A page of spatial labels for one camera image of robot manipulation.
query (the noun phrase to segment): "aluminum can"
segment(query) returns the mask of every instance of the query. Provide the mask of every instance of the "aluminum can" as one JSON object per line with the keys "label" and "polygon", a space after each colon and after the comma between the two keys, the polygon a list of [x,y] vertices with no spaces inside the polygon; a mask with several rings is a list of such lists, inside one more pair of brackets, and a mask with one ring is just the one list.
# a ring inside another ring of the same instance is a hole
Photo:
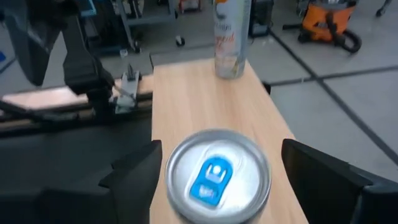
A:
{"label": "aluminum can", "polygon": [[243,75],[251,0],[215,0],[215,71],[222,78]]}
{"label": "aluminum can", "polygon": [[174,149],[165,181],[169,203],[182,223],[256,223],[271,189],[271,170],[247,137],[209,129]]}

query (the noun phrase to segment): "wooden table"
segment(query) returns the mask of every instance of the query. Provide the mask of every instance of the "wooden table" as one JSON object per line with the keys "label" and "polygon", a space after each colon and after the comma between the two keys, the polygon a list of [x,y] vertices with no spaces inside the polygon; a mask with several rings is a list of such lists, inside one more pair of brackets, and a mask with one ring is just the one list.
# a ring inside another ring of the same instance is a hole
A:
{"label": "wooden table", "polygon": [[[238,131],[258,143],[267,155],[272,185],[260,223],[308,223],[280,157],[282,140],[294,136],[248,63],[243,77],[237,80],[216,77],[212,60],[158,66],[153,76],[143,77],[139,84],[139,93],[152,90],[152,138],[162,140],[163,161],[150,210],[151,224],[179,223],[166,197],[165,163],[184,138],[207,128]],[[7,95],[4,99],[35,109],[87,101],[67,87]]]}

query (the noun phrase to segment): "gray floor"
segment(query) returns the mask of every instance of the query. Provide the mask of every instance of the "gray floor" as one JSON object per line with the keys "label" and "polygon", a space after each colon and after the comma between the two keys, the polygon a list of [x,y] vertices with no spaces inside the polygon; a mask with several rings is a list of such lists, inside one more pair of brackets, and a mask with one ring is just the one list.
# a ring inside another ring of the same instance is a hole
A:
{"label": "gray floor", "polygon": [[[142,53],[122,60],[102,58],[104,67],[120,77],[129,63],[147,74],[156,65],[213,57],[213,21],[208,2],[203,0],[202,12],[182,15],[174,24],[140,27],[144,32]],[[248,60],[259,78],[272,85],[271,97],[299,141],[398,181],[398,161],[387,153],[398,154],[398,3],[394,1],[384,17],[376,19],[381,4],[360,0],[349,28],[361,36],[363,46],[356,55],[348,55],[330,45],[299,44],[297,32],[281,29],[283,24],[300,22],[295,15],[295,0],[276,0],[273,31],[317,77],[311,77],[273,37],[249,40]],[[4,32],[0,32],[0,50],[11,58]],[[175,45],[177,34],[185,37],[184,48]],[[65,54],[60,38],[44,87],[63,85]],[[335,98],[324,87],[330,88]],[[0,74],[0,95],[32,89],[18,63]]]}

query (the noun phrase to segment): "metal bracket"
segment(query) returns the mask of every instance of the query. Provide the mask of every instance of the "metal bracket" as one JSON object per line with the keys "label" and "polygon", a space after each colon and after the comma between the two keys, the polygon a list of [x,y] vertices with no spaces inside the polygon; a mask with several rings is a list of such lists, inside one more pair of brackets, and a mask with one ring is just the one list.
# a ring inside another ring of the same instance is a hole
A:
{"label": "metal bracket", "polygon": [[124,72],[121,79],[120,96],[111,98],[116,103],[115,114],[128,113],[137,105],[137,90],[140,79],[140,72],[134,71],[129,65],[127,72]]}

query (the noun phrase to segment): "can top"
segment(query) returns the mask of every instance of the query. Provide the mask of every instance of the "can top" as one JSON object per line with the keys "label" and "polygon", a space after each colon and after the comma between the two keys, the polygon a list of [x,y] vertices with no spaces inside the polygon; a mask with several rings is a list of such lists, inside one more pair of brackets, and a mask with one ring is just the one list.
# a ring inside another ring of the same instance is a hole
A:
{"label": "can top", "polygon": [[271,170],[259,146],[226,129],[196,133],[167,161],[167,196],[193,223],[242,223],[265,205]]}

